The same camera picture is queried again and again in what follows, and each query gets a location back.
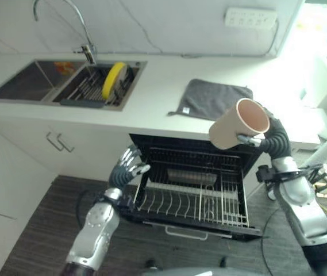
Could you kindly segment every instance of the sink basin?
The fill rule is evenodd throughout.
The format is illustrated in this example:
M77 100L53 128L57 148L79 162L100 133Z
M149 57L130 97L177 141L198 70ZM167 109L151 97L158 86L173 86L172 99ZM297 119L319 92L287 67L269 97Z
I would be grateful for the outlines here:
M85 62L35 60L0 87L0 99L44 101Z
M0 102L78 106L122 110L146 62L125 62L125 79L109 99L101 90L115 61L86 62L35 60L0 87Z

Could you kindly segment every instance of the dish towel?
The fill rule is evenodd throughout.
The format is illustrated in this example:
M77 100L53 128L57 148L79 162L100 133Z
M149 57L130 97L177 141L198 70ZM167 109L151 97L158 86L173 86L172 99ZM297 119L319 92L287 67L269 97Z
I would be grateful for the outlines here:
M247 87L192 79L179 107L174 112L168 112L168 115L181 114L215 121L241 98L252 99L253 92Z

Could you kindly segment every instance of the power strip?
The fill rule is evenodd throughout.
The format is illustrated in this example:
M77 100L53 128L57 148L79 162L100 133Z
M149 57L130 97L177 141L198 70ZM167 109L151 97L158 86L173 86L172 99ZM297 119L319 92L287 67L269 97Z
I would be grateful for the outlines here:
M251 29L271 29L277 19L274 10L229 7L225 14L225 25Z

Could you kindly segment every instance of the open dishwasher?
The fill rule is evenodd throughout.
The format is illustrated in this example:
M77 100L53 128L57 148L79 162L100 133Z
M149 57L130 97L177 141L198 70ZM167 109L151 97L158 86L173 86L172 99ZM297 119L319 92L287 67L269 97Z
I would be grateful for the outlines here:
M209 141L130 135L150 164L120 214L161 225L169 235L206 240L208 234L239 240L262 236L248 219L243 178L260 152L246 145L226 151Z

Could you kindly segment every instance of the countertop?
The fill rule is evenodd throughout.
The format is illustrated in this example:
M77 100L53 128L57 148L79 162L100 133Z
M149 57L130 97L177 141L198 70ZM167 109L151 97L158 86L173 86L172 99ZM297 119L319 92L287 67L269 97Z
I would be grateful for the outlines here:
M78 54L0 55L0 85L34 59L84 60ZM95 125L101 129L145 135L207 140L212 121L180 115L176 110L193 78L247 86L256 101L278 116L293 146L314 149L319 143L315 110L300 105L302 66L276 59L152 55L98 55L98 60L147 61L147 66L121 112L66 106L0 103L0 120L27 118Z

